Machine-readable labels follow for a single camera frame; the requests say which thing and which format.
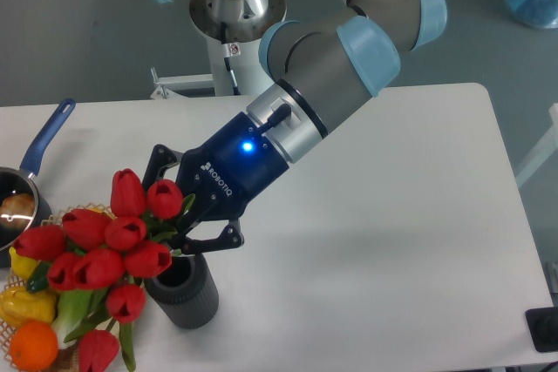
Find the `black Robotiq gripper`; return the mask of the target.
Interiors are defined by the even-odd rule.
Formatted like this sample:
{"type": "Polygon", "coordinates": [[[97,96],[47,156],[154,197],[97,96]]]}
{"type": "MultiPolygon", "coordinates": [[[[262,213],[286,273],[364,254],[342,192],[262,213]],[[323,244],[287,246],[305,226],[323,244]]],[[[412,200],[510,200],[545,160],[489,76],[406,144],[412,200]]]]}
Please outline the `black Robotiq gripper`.
{"type": "Polygon", "coordinates": [[[194,203],[179,222],[181,227],[188,228],[172,238],[172,249],[185,255],[242,247],[244,236],[238,218],[254,197],[289,168],[283,156],[243,112],[201,146],[184,154],[166,145],[155,145],[141,182],[144,191],[178,164],[175,183],[183,195],[194,196],[194,203]],[[198,240],[189,236],[197,223],[215,220],[228,220],[217,237],[198,240]]]}

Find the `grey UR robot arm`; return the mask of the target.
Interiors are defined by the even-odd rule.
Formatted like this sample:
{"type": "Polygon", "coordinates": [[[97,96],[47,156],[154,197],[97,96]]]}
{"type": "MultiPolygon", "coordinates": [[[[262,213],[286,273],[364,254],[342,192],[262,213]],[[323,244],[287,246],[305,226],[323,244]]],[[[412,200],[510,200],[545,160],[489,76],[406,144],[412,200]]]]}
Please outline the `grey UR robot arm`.
{"type": "Polygon", "coordinates": [[[253,101],[193,150],[154,147],[143,187],[172,214],[146,216],[153,239],[184,254],[241,246],[247,204],[377,96],[402,52],[446,27],[445,0],[343,1],[300,23],[286,19],[284,0],[190,0],[211,71],[155,78],[154,96],[211,89],[253,101]]]}

